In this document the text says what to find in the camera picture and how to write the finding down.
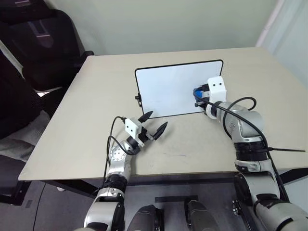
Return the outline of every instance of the beige tabletop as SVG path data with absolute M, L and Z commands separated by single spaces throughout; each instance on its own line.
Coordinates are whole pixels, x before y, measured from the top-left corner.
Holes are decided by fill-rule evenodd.
M 86 179 L 103 176 L 106 139 L 115 116 L 142 115 L 135 69 L 222 59 L 228 101 L 252 96 L 265 120 L 269 145 L 308 150 L 306 88 L 262 48 L 90 56 L 77 74 L 19 180 Z M 150 119 L 165 133 L 132 160 L 132 174 L 236 171 L 235 151 L 221 125 L 203 113 Z M 122 122 L 114 135 L 126 139 Z M 308 167 L 307 153 L 272 152 L 278 169 Z

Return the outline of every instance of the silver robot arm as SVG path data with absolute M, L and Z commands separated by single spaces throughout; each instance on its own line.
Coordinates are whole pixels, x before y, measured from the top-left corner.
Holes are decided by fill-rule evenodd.
M 281 200 L 271 160 L 260 134 L 239 118 L 212 106 L 214 103 L 228 109 L 226 90 L 221 77 L 210 78 L 206 85 L 194 90 L 197 103 L 212 119 L 224 125 L 236 150 L 235 166 L 239 173 L 234 186 L 238 199 L 252 206 L 255 215 L 268 231 L 308 231 L 308 214 L 292 203 Z M 230 110 L 263 130 L 262 116 L 256 111 L 234 105 Z
M 138 120 L 125 119 L 125 130 L 129 137 L 119 145 L 110 149 L 110 167 L 103 184 L 97 193 L 85 218 L 84 229 L 100 231 L 124 230 L 124 198 L 125 188 L 130 178 L 130 162 L 148 141 L 157 140 L 164 132 L 167 122 L 161 125 L 154 135 L 148 133 L 141 124 L 145 122 L 152 112 L 141 116 Z

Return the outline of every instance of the black chair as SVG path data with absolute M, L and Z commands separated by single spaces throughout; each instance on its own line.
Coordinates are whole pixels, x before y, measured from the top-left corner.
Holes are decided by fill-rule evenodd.
M 52 117 L 65 94 L 55 90 L 39 97 L 0 52 L 0 139 L 33 121 L 41 110 Z M 0 155 L 0 202 L 21 205 L 30 182 L 18 181 L 24 162 Z
M 0 40 L 23 66 L 32 88 L 67 87 L 87 56 L 67 14 L 49 9 L 44 0 L 0 0 Z

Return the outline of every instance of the whiteboard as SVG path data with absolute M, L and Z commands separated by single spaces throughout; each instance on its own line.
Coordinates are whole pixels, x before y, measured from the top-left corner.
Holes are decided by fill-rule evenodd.
M 143 113 L 151 118 L 203 111 L 195 107 L 193 89 L 220 76 L 222 60 L 140 68 L 135 71 Z

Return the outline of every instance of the wall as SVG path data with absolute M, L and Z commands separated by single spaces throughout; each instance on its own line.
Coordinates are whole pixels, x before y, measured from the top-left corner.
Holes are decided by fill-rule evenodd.
M 286 0 L 263 47 L 308 87 L 308 1 Z
M 253 47 L 276 0 L 45 0 L 97 55 Z

